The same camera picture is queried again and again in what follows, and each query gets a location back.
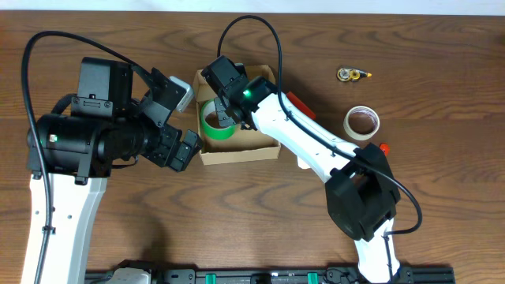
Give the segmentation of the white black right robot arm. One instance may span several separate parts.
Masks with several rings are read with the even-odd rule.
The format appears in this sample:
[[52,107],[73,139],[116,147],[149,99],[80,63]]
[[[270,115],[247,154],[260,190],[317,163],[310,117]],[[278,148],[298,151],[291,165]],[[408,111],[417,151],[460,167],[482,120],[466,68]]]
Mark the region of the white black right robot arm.
[[220,56],[201,72],[229,119],[249,125],[291,150],[324,183],[327,211],[353,239],[358,269],[371,283],[390,282],[398,272],[391,237],[399,191],[381,149],[359,148],[301,112],[268,79],[247,77],[245,68]]

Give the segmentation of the red stapler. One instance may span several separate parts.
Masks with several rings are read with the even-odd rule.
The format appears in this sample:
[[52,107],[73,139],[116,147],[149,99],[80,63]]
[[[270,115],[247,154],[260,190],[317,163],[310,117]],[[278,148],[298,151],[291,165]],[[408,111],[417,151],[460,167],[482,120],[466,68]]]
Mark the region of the red stapler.
[[286,97],[296,108],[299,109],[300,112],[302,112],[308,118],[311,118],[312,120],[316,119],[316,114],[307,105],[305,105],[293,92],[288,92],[286,94]]

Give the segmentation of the white masking tape roll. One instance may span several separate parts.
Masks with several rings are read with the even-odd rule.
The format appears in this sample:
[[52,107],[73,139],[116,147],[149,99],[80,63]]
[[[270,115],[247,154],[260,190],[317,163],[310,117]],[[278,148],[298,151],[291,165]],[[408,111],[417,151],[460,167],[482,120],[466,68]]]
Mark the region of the white masking tape roll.
[[343,128],[352,139],[369,140],[380,129],[380,118],[373,109],[367,106],[355,106],[347,112]]

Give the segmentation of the green tape roll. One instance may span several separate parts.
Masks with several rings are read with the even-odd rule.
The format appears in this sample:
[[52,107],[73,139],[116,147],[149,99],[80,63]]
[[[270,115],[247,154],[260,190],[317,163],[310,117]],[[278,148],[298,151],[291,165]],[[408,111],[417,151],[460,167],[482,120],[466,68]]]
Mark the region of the green tape roll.
[[234,125],[227,126],[225,128],[216,128],[214,126],[211,126],[206,121],[206,118],[210,114],[217,114],[216,106],[213,100],[208,100],[202,106],[202,109],[200,111],[200,123],[206,136],[212,138],[213,140],[227,140],[235,134],[236,127]]

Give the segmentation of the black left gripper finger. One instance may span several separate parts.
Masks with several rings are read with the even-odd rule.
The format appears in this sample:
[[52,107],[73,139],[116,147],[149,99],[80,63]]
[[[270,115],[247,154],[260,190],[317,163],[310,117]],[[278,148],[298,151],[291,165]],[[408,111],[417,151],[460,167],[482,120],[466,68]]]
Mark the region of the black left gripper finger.
[[158,127],[163,127],[176,110],[183,89],[170,81],[159,70],[153,68],[150,73],[134,65],[132,70],[148,86],[144,98],[135,106],[135,116],[144,115]]
[[182,142],[174,147],[174,154],[170,156],[167,163],[168,167],[176,172],[184,171],[202,147],[203,141],[200,136],[192,130],[188,130]]

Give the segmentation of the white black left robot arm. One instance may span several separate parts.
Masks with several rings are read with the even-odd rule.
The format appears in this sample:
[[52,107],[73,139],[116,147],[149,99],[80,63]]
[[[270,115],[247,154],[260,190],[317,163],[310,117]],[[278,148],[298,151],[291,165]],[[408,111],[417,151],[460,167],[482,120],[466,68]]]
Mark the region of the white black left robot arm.
[[32,217],[21,280],[82,283],[92,227],[108,177],[144,157],[186,169],[201,149],[193,131],[168,122],[192,87],[157,69],[86,57],[76,93],[62,98],[28,136]]

